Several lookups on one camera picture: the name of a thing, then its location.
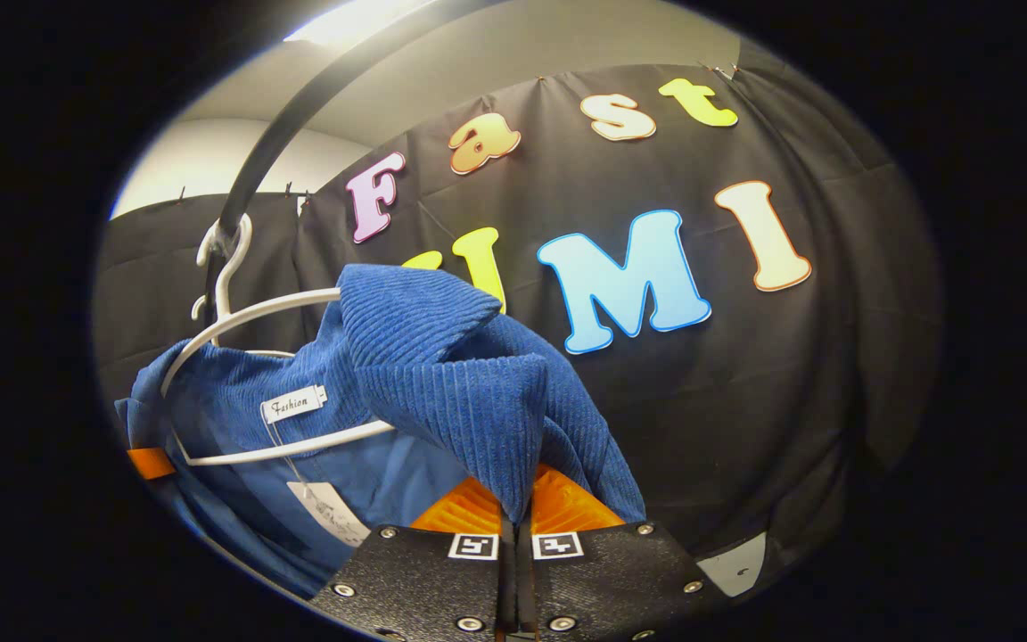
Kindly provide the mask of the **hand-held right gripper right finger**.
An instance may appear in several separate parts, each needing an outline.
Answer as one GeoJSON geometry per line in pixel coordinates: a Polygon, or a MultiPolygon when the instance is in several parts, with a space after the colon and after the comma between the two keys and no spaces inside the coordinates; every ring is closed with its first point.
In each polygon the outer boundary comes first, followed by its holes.
{"type": "Polygon", "coordinates": [[[516,532],[516,629],[534,641],[672,641],[728,597],[656,522],[538,465],[516,532]]]}

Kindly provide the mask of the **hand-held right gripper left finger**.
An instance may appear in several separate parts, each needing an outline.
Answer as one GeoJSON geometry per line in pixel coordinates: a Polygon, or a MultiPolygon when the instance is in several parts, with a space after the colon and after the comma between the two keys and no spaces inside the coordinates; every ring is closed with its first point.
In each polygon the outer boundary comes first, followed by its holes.
{"type": "Polygon", "coordinates": [[[372,638],[506,641],[514,576],[514,525],[468,478],[408,527],[373,528],[310,604],[372,638]]]}

